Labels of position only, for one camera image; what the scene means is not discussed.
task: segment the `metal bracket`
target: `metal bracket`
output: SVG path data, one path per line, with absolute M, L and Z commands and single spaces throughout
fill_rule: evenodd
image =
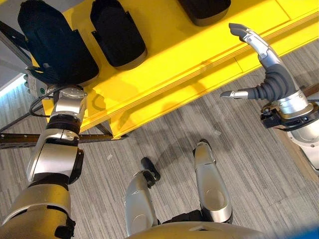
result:
M 0 134 L 0 149 L 35 147 L 39 137 L 39 134 L 2 133 Z M 128 136 L 123 135 L 119 139 L 114 139 L 112 135 L 108 134 L 81 134 L 79 137 L 79 143 L 93 143 L 122 140 Z
M 25 65 L 31 66 L 31 58 L 21 49 L 28 51 L 25 36 L 0 21 L 0 41 L 2 41 Z

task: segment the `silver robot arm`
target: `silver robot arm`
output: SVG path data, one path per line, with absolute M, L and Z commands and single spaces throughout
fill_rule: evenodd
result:
M 292 74 L 275 51 L 253 30 L 241 24 L 229 24 L 233 35 L 258 53 L 266 70 L 263 83 L 252 88 L 226 91 L 220 96 L 231 99 L 267 99 L 261 121 L 266 128 L 284 126 L 289 138 L 304 151 L 315 173 L 319 175 L 319 107 L 309 103 Z
M 68 185 L 82 170 L 84 152 L 78 148 L 78 133 L 85 109 L 85 92 L 74 87 L 60 91 L 27 168 L 30 185 L 14 201 L 0 228 L 0 238 L 73 236 Z

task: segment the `yellow shelf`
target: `yellow shelf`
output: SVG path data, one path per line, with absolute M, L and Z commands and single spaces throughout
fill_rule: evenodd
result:
M 222 75 L 226 71 L 236 75 L 237 68 L 227 70 L 222 66 L 250 48 L 230 34 L 230 22 L 247 25 L 271 40 L 292 28 L 301 28 L 318 15 L 317 0 L 294 0 L 293 7 L 289 4 L 291 0 L 232 0 L 229 12 L 221 21 L 198 27 L 191 23 L 177 0 L 120 2 L 134 19 L 149 53 L 142 65 L 130 71 L 111 67 L 92 36 L 94 28 L 89 17 L 92 0 L 85 0 L 64 13 L 71 28 L 79 30 L 100 69 L 97 79 L 85 88 L 88 109 L 81 131 L 109 118 L 113 121 L 131 108 L 145 106 L 154 97 L 181 84 L 190 84 L 199 74 L 211 72 L 211 68 L 218 66 L 224 72 Z M 287 45 L 291 49 L 295 47 L 292 43 Z M 215 85 L 225 84 L 224 79 L 215 81 Z M 43 104 L 49 114 L 52 103 Z
M 301 25 L 300 30 L 289 32 L 271 39 L 272 47 L 282 56 L 298 47 L 318 39 L 319 19 Z M 253 50 L 244 52 L 235 58 L 213 67 L 203 74 L 160 94 L 150 101 L 111 117 L 110 126 L 114 138 L 132 131 L 170 111 L 173 111 L 249 72 L 261 65 Z

